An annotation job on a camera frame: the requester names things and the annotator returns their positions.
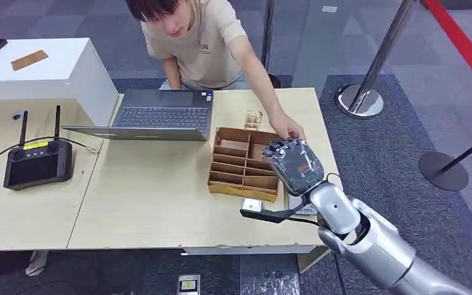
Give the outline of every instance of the black hair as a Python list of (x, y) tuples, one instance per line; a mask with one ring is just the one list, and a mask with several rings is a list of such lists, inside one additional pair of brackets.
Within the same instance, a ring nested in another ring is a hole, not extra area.
[(173, 14), (179, 0), (125, 0), (131, 14), (142, 22), (152, 22)]

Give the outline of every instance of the red stripe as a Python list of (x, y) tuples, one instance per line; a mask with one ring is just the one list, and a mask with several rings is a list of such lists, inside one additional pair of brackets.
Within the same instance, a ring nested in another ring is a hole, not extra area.
[(448, 14), (439, 0), (423, 0), (453, 45), (472, 69), (472, 42)]

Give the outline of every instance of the yellow label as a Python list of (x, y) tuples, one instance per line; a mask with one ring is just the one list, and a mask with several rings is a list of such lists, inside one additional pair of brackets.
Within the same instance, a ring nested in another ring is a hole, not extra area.
[(48, 142), (33, 143), (33, 144), (26, 145), (23, 149), (34, 149), (34, 148), (39, 148), (41, 146), (47, 146), (47, 145), (48, 145)]

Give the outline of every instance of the compartment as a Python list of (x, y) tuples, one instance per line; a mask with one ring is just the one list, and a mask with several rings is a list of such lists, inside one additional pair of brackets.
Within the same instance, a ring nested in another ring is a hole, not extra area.
[(245, 175), (248, 176), (274, 176), (277, 177), (276, 173), (268, 170), (254, 169), (254, 168), (245, 168)]
[(243, 175), (244, 168), (236, 165), (213, 162), (211, 164), (211, 171)]
[(269, 163), (265, 161), (254, 160), (254, 159), (247, 159), (247, 167), (272, 171), (272, 167), (270, 166)]
[(213, 162), (231, 164), (236, 166), (245, 166), (245, 158), (233, 157), (231, 155), (213, 154)]
[(210, 181), (220, 181), (222, 183), (243, 184), (243, 176), (225, 172), (211, 171), (209, 173)]
[(242, 158), (245, 158), (247, 156), (247, 151), (243, 151), (241, 149), (230, 149), (228, 147), (221, 147), (221, 146), (215, 146), (214, 153), (222, 154), (222, 155), (231, 155), (234, 157), (242, 157)]
[(222, 148), (228, 149), (238, 149), (240, 151), (248, 151), (249, 150), (249, 142), (242, 142), (242, 141), (233, 141), (233, 140), (220, 140), (219, 146)]
[(269, 132), (259, 132), (259, 131), (251, 131), (250, 132), (250, 140), (251, 144), (261, 144), (261, 145), (269, 145), (270, 141), (273, 138), (278, 138), (279, 136), (274, 133)]
[(278, 187), (278, 179), (276, 176), (245, 176), (243, 186), (260, 187), (263, 189), (271, 189), (273, 191)]
[(265, 144), (251, 143), (249, 147), (249, 156), (247, 158), (261, 161), (261, 154), (263, 153), (264, 147), (266, 147)]
[(249, 142), (249, 131), (243, 129), (235, 129), (235, 128), (218, 128), (216, 132), (216, 143), (219, 143), (221, 140), (228, 140), (228, 141), (239, 141), (241, 143), (248, 143)]

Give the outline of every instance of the white cabinet top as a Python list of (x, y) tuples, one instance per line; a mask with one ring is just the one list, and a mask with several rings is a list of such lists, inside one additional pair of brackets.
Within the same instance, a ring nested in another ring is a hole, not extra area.
[[(89, 38), (8, 40), (0, 50), (0, 81), (68, 79), (88, 42)], [(38, 50), (44, 50), (48, 58), (12, 69), (12, 61)]]

